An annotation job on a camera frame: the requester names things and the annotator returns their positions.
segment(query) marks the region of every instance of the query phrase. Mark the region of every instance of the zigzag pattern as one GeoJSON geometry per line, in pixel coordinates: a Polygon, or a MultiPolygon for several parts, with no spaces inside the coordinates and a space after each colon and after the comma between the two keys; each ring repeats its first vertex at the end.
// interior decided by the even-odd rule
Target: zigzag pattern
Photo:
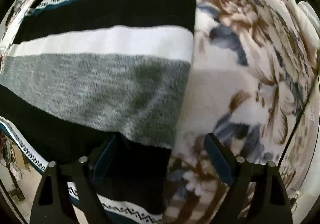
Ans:
{"type": "MultiPolygon", "coordinates": [[[[68,188],[69,193],[78,197],[78,194],[76,192],[76,190],[74,190],[72,187],[68,188]]],[[[109,211],[115,211],[115,212],[119,212],[119,213],[125,213],[125,214],[130,214],[132,216],[135,216],[136,218],[139,218],[140,220],[144,220],[146,223],[157,223],[159,222],[159,220],[156,220],[154,218],[151,218],[149,215],[145,215],[144,213],[140,213],[138,211],[135,211],[134,209],[129,209],[129,208],[118,208],[118,207],[113,207],[111,205],[106,205],[104,203],[102,203],[102,206],[109,210],[109,211]]]]}
{"type": "Polygon", "coordinates": [[[40,161],[29,151],[29,149],[24,145],[24,143],[21,141],[21,139],[19,138],[19,136],[16,134],[16,132],[12,129],[12,127],[10,126],[10,124],[8,124],[7,122],[4,122],[0,119],[0,122],[2,122],[3,124],[5,124],[9,130],[11,131],[11,133],[13,134],[16,142],[20,145],[20,147],[22,148],[22,150],[24,151],[24,153],[27,155],[27,157],[36,165],[38,166],[43,172],[45,171],[45,167],[43,166],[42,163],[40,163],[40,161]]]}

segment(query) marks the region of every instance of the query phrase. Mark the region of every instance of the laundry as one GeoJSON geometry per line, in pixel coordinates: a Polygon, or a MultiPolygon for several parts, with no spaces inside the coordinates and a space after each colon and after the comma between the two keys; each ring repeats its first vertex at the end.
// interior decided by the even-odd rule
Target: laundry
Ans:
{"type": "MultiPolygon", "coordinates": [[[[249,162],[283,162],[288,190],[303,176],[320,43],[316,18],[301,20],[313,14],[307,6],[24,0],[0,45],[1,128],[41,174],[117,133],[95,186],[107,213],[209,223],[228,187],[204,149],[207,133],[249,162]]],[[[75,184],[68,189],[78,203],[75,184]]]]}

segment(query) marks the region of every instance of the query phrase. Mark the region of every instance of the gray knit fabric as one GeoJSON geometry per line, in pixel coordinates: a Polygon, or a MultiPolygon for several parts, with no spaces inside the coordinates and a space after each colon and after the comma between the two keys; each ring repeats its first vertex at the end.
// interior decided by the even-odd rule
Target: gray knit fabric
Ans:
{"type": "Polygon", "coordinates": [[[170,148],[189,70],[149,56],[8,56],[0,84],[60,119],[170,148]]]}

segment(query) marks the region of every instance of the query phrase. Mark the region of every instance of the white wall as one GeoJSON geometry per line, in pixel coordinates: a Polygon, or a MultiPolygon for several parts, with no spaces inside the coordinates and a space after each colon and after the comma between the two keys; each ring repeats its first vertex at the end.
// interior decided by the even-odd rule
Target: white wall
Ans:
{"type": "Polygon", "coordinates": [[[7,191],[12,191],[15,189],[8,169],[2,166],[1,164],[0,164],[0,179],[3,182],[3,185],[7,191]]]}

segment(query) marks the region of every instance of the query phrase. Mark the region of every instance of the metal screw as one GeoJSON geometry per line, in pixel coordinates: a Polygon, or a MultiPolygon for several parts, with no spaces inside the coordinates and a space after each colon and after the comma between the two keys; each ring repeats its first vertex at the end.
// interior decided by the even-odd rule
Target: metal screw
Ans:
{"type": "Polygon", "coordinates": [[[50,167],[50,168],[53,168],[53,167],[55,167],[56,166],[56,162],[55,161],[52,161],[52,162],[50,162],[49,164],[48,164],[48,166],[50,167]]]}
{"type": "Polygon", "coordinates": [[[86,161],[88,161],[88,158],[87,158],[87,157],[80,157],[80,158],[79,158],[79,162],[80,162],[80,163],[85,163],[86,161]]]}
{"type": "Polygon", "coordinates": [[[238,163],[244,163],[245,162],[245,159],[243,157],[237,157],[236,160],[237,160],[238,163]]]}
{"type": "Polygon", "coordinates": [[[273,161],[268,161],[267,164],[270,167],[275,167],[276,166],[276,164],[273,161]]]}

